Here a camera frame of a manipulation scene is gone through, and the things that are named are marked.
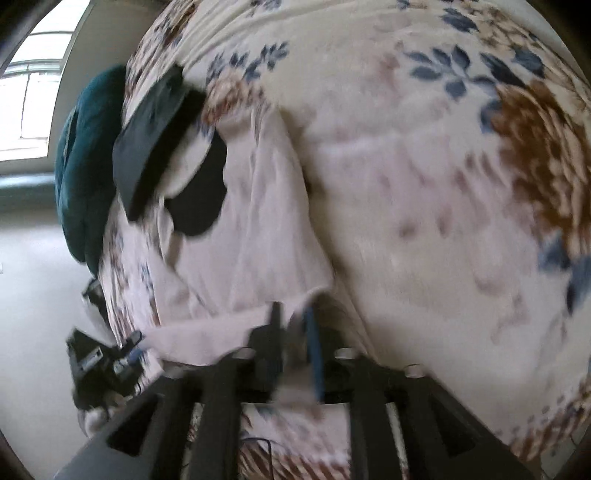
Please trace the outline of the window with metal bars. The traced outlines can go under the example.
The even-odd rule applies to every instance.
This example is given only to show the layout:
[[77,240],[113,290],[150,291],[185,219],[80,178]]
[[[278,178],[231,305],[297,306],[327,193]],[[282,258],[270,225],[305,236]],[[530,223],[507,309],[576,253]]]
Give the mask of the window with metal bars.
[[53,112],[66,53],[89,7],[62,1],[25,37],[1,75],[1,160],[48,153]]

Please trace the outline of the floral bed blanket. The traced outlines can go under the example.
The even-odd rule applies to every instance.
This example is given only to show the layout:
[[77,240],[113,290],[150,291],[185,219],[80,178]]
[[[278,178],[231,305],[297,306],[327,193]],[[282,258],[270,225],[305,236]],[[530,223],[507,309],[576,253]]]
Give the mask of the floral bed blanket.
[[205,95],[143,217],[115,199],[117,340],[160,326],[146,222],[211,227],[215,127],[276,106],[335,284],[308,303],[381,364],[421,364],[520,459],[590,422],[590,85],[526,1],[173,1],[127,63],[130,119],[172,65]]

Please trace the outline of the folded black garment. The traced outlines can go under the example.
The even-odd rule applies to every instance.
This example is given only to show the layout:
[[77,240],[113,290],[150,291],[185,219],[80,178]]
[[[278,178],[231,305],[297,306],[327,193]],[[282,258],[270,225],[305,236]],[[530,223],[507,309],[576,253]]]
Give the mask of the folded black garment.
[[127,220],[137,221],[205,95],[172,65],[143,97],[113,146],[113,180]]

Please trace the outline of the beige long sleeve shirt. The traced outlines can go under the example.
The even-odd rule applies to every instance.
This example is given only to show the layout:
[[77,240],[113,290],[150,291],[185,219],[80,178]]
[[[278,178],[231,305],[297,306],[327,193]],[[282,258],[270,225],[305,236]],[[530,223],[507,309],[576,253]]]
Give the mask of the beige long sleeve shirt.
[[215,131],[228,152],[226,195],[211,227],[193,237],[176,231],[162,202],[146,222],[161,324],[146,330],[143,343],[160,360],[211,364],[266,321],[273,301],[287,319],[335,284],[279,109],[266,102],[238,108]]

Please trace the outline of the folded teal velvet quilt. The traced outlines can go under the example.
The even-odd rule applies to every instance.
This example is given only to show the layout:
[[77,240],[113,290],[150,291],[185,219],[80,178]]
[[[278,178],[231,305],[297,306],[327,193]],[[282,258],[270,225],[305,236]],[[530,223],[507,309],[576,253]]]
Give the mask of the folded teal velvet quilt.
[[115,195],[112,149],[121,131],[126,67],[94,77],[64,123],[55,159],[58,222],[73,258],[98,274]]

